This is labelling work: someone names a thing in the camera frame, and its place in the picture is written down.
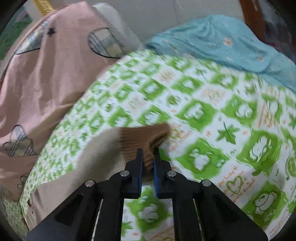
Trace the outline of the beige knit sweater brown cuff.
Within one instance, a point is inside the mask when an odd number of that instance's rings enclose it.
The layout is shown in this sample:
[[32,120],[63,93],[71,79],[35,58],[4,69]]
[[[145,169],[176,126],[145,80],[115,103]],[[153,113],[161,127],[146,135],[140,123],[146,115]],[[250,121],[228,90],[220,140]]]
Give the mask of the beige knit sweater brown cuff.
[[143,171],[149,173],[153,166],[153,149],[169,137],[170,131],[170,125],[162,123],[112,128],[92,137],[79,154],[74,170],[39,185],[32,193],[25,214],[28,228],[36,227],[86,180],[104,181],[123,170],[127,162],[136,158],[138,149],[144,151]]

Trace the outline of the green white patterned bed sheet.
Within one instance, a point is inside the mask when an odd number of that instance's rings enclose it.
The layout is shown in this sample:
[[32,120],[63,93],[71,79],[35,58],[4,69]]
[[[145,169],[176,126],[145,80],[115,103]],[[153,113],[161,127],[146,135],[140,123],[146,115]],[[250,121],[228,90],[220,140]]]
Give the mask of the green white patterned bed sheet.
[[99,76],[56,126],[8,222],[25,237],[25,200],[72,171],[87,142],[110,128],[167,122],[161,157],[188,179],[211,180],[274,238],[295,209],[295,93],[210,60],[123,57]]

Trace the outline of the pink quilt with plaid hearts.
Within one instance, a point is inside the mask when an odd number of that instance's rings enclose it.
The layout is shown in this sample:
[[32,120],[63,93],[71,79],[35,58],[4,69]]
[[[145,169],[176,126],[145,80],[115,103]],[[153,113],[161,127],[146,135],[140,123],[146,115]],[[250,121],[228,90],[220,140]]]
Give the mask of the pink quilt with plaid hearts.
[[106,23],[86,2],[65,6],[39,25],[41,41],[20,48],[1,79],[1,196],[18,201],[55,126],[114,60],[88,45]]

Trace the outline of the blue floral blanket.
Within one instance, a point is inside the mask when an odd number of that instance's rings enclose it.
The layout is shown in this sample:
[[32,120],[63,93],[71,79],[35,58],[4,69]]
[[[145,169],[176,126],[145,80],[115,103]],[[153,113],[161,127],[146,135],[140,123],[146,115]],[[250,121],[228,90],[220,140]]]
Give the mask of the blue floral blanket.
[[145,47],[159,55],[212,60],[295,91],[295,63],[236,18],[198,18],[154,35]]

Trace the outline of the brown wooden furniture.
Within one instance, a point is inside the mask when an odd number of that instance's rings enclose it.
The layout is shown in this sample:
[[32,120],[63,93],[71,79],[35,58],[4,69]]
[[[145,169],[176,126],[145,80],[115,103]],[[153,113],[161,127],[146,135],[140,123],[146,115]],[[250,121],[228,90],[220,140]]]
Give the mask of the brown wooden furniture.
[[240,0],[245,24],[255,36],[265,42],[265,22],[258,0]]

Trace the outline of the gold framed picture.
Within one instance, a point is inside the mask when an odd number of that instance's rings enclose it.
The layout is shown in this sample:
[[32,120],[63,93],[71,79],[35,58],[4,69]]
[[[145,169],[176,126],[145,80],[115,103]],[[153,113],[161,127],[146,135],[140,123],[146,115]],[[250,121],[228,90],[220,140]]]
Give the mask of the gold framed picture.
[[24,30],[53,9],[51,1],[1,1],[1,61]]

